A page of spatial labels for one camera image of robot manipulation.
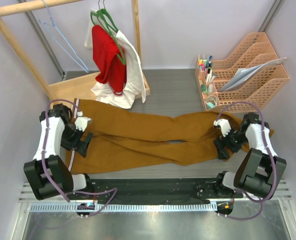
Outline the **mustard brown trousers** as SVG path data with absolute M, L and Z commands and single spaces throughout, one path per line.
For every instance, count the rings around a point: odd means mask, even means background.
M 201 111 L 176 117 L 130 112 L 95 100 L 76 99 L 91 118 L 93 136 L 86 157 L 67 151 L 65 164 L 73 174 L 101 174 L 162 164 L 188 166 L 216 159 L 213 124 L 219 116 Z

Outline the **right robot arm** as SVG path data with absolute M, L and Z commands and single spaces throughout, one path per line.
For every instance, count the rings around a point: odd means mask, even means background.
M 232 128 L 224 118 L 215 120 L 213 126 L 221 132 L 213 141 L 218 159 L 228 160 L 228 151 L 236 153 L 244 144 L 249 145 L 249 151 L 236 172 L 223 171 L 217 175 L 214 194 L 225 198 L 238 189 L 259 199 L 272 197 L 270 192 L 275 192 L 273 187 L 279 184 L 287 162 L 272 148 L 269 124 L 262 123 L 259 115 L 251 112 L 244 115 L 239 129 Z

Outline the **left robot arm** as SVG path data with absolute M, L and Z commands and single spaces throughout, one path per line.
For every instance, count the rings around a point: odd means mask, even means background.
M 45 200 L 58 195 L 67 196 L 76 191 L 83 200 L 94 195 L 94 187 L 86 173 L 72 174 L 72 165 L 65 165 L 60 157 L 61 149 L 83 158 L 93 134 L 85 135 L 91 118 L 73 111 L 66 105 L 55 104 L 39 116 L 41 135 L 33 160 L 26 162 L 24 174 L 37 200 Z

